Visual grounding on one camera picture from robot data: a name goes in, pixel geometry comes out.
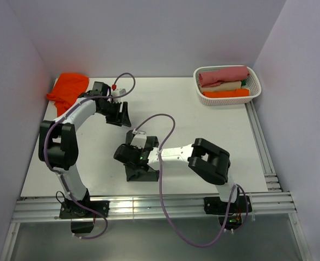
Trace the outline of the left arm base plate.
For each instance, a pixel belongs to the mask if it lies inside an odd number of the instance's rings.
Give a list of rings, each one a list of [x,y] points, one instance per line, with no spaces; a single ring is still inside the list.
[[[105,218],[108,217],[109,201],[90,201],[87,206]],[[65,200],[61,204],[59,219],[71,220],[71,232],[75,234],[89,234],[95,226],[97,214],[77,206],[71,200]]]

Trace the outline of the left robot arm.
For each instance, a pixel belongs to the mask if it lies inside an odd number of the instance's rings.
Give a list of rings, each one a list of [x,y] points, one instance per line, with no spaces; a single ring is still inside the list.
[[[88,188],[76,166],[79,154],[76,132],[94,114],[103,115],[107,124],[131,127],[128,103],[121,100],[127,94],[126,89],[116,84],[95,82],[93,88],[81,93],[61,116],[40,124],[39,159],[57,175],[64,190],[62,208],[75,218],[95,214]]]

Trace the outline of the dark grey t shirt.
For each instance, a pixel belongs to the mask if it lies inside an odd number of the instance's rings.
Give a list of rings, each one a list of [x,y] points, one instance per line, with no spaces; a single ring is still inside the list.
[[[148,165],[148,156],[153,148],[159,146],[156,136],[147,136],[144,148],[137,148],[130,163],[125,164],[127,182],[157,182],[159,171]]]

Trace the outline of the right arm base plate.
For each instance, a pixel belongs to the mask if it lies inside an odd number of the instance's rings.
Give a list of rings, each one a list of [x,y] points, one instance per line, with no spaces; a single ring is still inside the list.
[[[228,203],[221,201],[219,197],[205,197],[203,200],[205,213],[207,215],[217,215],[219,223],[222,226]],[[239,229],[243,224],[243,216],[245,216],[246,213],[251,214],[252,211],[249,196],[238,196],[236,201],[230,204],[228,218],[224,228],[227,231]]]

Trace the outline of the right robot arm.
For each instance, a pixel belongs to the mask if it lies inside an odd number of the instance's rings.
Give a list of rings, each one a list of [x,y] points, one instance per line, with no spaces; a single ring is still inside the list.
[[[218,196],[204,198],[206,214],[233,215],[253,210],[250,197],[243,194],[229,173],[229,152],[203,138],[186,146],[162,149],[155,136],[141,146],[127,141],[117,148],[114,159],[124,165],[129,182],[157,182],[161,167],[195,173],[218,191]]]

